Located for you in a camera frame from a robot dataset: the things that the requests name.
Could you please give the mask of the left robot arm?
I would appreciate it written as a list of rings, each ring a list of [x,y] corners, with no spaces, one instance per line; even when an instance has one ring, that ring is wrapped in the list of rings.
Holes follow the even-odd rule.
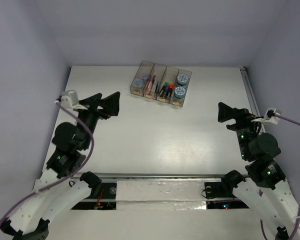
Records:
[[[55,150],[46,162],[45,170],[35,181],[30,194],[13,205],[0,219],[0,233],[14,240],[45,240],[59,215],[81,200],[100,194],[102,180],[87,171],[70,187],[70,182],[90,160],[95,148],[94,131],[99,120],[116,117],[120,111],[120,92],[103,97],[97,93],[79,100],[77,92],[67,90],[54,101],[75,119],[60,123],[51,140]]]

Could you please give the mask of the blue capped pen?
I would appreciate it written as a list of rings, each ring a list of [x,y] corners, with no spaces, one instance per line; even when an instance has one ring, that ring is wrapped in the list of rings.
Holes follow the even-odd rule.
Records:
[[[154,76],[152,77],[152,81],[151,81],[152,85],[151,85],[151,88],[150,88],[150,92],[153,91],[153,87],[154,87],[154,85],[155,85],[155,81],[156,81],[156,75],[154,75]]]

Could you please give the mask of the pink gel pen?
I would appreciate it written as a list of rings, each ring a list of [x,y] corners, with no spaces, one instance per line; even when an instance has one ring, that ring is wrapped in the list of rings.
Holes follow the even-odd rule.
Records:
[[[149,91],[151,86],[152,86],[152,81],[153,81],[153,77],[150,76],[147,83],[146,83],[146,86],[145,86],[145,91]]]

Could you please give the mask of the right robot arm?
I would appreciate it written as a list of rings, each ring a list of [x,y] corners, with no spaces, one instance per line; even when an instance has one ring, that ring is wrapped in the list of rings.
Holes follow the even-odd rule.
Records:
[[[261,132],[262,125],[277,125],[280,119],[300,126],[275,108],[269,108],[264,116],[255,116],[246,108],[218,103],[218,122],[235,121],[226,128],[236,133],[241,158],[249,162],[245,169],[259,193],[249,191],[247,180],[236,170],[222,177],[220,190],[225,196],[241,199],[275,239],[300,240],[300,201],[296,201],[286,175],[275,161],[281,153],[278,141],[270,133]]]

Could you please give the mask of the paperclip jar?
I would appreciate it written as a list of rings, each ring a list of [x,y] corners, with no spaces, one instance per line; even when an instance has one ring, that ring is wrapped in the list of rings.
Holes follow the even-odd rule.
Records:
[[[142,88],[144,86],[144,81],[140,78],[136,78],[132,82],[134,88]]]
[[[146,81],[148,78],[149,78],[149,73],[148,72],[142,72],[140,75],[139,75],[139,78],[142,79],[143,81]]]

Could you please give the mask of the purple highlighter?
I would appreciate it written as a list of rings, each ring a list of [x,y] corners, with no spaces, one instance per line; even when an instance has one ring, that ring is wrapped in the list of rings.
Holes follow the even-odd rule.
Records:
[[[166,96],[168,96],[169,94],[169,89],[170,89],[170,86],[167,84],[164,88],[164,91],[163,91],[163,94],[162,96],[165,98]]]

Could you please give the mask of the orange highlighter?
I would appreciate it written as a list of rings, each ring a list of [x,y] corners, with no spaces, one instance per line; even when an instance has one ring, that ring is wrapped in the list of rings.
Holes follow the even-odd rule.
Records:
[[[174,88],[174,84],[171,83],[171,84],[169,85],[169,88],[168,88],[168,91],[167,91],[167,93],[166,93],[166,96],[169,96],[169,97],[172,96],[173,88]]]

